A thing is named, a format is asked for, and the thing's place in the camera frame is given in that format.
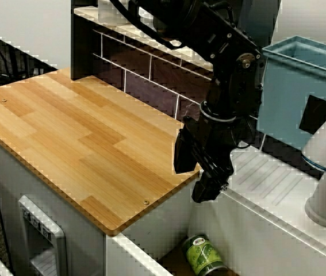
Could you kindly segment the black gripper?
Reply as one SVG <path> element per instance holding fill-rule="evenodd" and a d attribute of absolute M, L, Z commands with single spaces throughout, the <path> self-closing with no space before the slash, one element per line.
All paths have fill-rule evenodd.
<path fill-rule="evenodd" d="M 174 170 L 189 173 L 198 163 L 204 172 L 195 182 L 191 197 L 196 203 L 215 200 L 234 173 L 231 152 L 248 138 L 249 118 L 221 122 L 200 115 L 197 120 L 185 116 L 183 122 L 174 146 Z"/>

